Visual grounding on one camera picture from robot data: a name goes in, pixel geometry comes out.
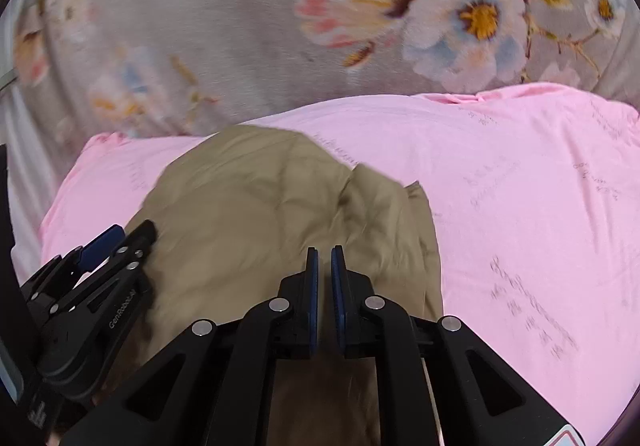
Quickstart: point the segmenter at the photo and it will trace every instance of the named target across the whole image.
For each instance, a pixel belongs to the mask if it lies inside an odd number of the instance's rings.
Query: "blue gripper pad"
[[[124,229],[119,225],[112,225],[100,236],[89,242],[80,255],[78,269],[80,272],[95,270],[125,239]]]
[[[338,256],[335,249],[331,250],[331,287],[334,293],[335,332],[338,337],[338,346],[340,347],[340,351],[344,353],[344,295],[342,293],[342,286],[340,285],[340,266],[338,265]]]
[[[318,251],[314,249],[311,264],[311,314],[309,318],[309,333],[311,354],[318,346]]]

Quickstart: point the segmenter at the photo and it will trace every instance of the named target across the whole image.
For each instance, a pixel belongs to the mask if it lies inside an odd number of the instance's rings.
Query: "pink fabric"
[[[465,320],[588,446],[598,443],[640,382],[633,108],[536,83],[337,99],[254,124],[302,131],[347,164],[367,163],[404,185],[420,180],[446,313]],[[43,260],[126,223],[161,169],[195,143],[94,139],[43,224]],[[140,167],[144,185],[132,179]]]
[[[92,137],[40,225],[43,263],[88,244],[114,223],[126,225],[167,164],[201,141],[127,139],[120,133]]]

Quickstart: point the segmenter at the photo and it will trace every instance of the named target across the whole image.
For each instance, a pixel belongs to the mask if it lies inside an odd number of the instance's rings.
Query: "label sticker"
[[[584,442],[570,424],[565,425],[545,446],[584,446]]]

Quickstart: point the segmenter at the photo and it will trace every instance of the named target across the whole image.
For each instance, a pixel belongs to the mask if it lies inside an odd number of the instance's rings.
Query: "metal screw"
[[[455,316],[445,316],[440,322],[442,328],[449,332],[456,332],[462,328],[462,321]]]
[[[274,298],[269,302],[269,308],[274,312],[284,312],[289,308],[289,300],[285,298]]]
[[[206,336],[213,330],[213,325],[211,321],[207,320],[198,320],[191,326],[191,332],[193,332],[196,336]]]
[[[380,298],[380,296],[369,296],[364,301],[364,304],[370,309],[377,311],[379,309],[382,309],[382,307],[385,306],[385,301],[382,298]]]

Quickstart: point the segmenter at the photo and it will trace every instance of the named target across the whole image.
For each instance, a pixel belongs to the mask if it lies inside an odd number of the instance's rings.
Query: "tan fabric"
[[[278,362],[269,444],[378,442],[373,362],[347,362],[335,350],[330,249],[343,245],[347,266],[410,314],[440,317],[440,259],[419,184],[402,188],[361,165],[350,171],[299,133],[235,126],[173,162],[127,229],[144,219],[159,233],[145,269],[156,300],[111,384],[193,320],[225,323],[275,296],[313,246],[320,350],[311,362]]]

